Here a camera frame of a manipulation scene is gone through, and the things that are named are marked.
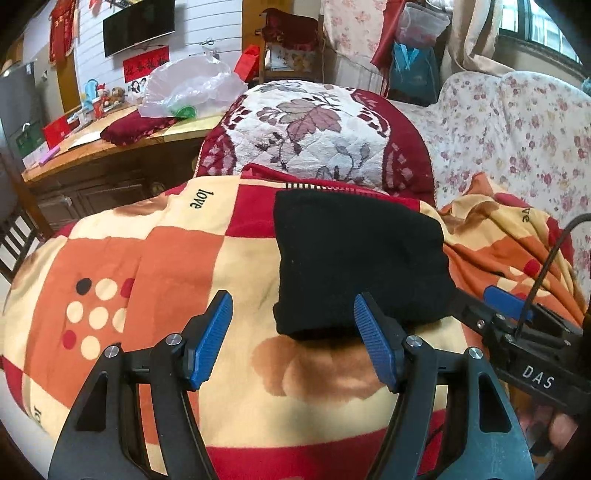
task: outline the black cable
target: black cable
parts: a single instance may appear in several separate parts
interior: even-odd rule
[[[534,303],[535,296],[537,295],[538,290],[540,289],[540,287],[542,285],[542,282],[546,278],[546,275],[547,275],[548,271],[550,270],[550,267],[552,266],[552,263],[554,262],[556,255],[558,255],[558,251],[560,250],[560,246],[564,243],[566,238],[570,235],[571,231],[576,226],[579,226],[583,222],[591,222],[591,213],[583,213],[583,214],[575,217],[574,219],[572,219],[569,222],[569,224],[564,228],[564,230],[562,230],[560,237],[558,238],[558,240],[556,240],[556,243],[554,244],[554,246],[550,250],[550,253],[548,254],[548,258],[546,258],[546,261],[544,262],[544,265],[542,266],[542,270],[540,270],[540,273],[538,274],[538,278],[535,279],[534,286],[531,287],[530,293],[528,294],[527,299],[525,299],[523,309],[521,310],[521,315],[519,316],[519,322],[517,323],[517,329],[515,330],[515,338],[519,338],[519,336],[521,335],[521,331],[523,330],[523,327],[524,327],[525,322],[527,320],[527,314],[531,310],[531,306]]]

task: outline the television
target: television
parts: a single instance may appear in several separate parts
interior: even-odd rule
[[[103,20],[105,58],[174,32],[174,0],[142,0]]]

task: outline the red box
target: red box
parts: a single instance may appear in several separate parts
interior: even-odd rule
[[[43,135],[45,135],[45,140],[47,141],[49,150],[64,140],[66,135],[71,131],[70,125],[68,125],[68,120],[66,119],[65,115],[61,118],[58,118],[54,122],[51,122],[42,130]]]

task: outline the metal screw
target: metal screw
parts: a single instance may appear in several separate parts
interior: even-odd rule
[[[482,358],[482,350],[480,350],[479,348],[476,348],[475,346],[471,347],[468,350],[468,354],[475,359],[480,359]]]
[[[166,344],[170,346],[178,345],[182,339],[180,333],[171,333],[166,337]]]
[[[410,346],[421,346],[423,344],[423,339],[420,338],[418,335],[410,335],[407,336],[407,343]]]
[[[111,345],[105,348],[105,356],[107,358],[113,358],[119,354],[119,347],[117,345]]]

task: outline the cabinet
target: cabinet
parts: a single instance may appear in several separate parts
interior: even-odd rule
[[[109,210],[121,205],[139,202],[148,198],[147,186],[140,181],[130,181],[126,185],[99,185],[80,190],[80,202],[88,215]]]
[[[56,231],[74,220],[82,218],[83,215],[74,207],[71,197],[57,195],[43,200],[39,203],[49,225]]]
[[[193,177],[202,139],[119,152],[30,185],[54,230],[94,213],[140,202]]]

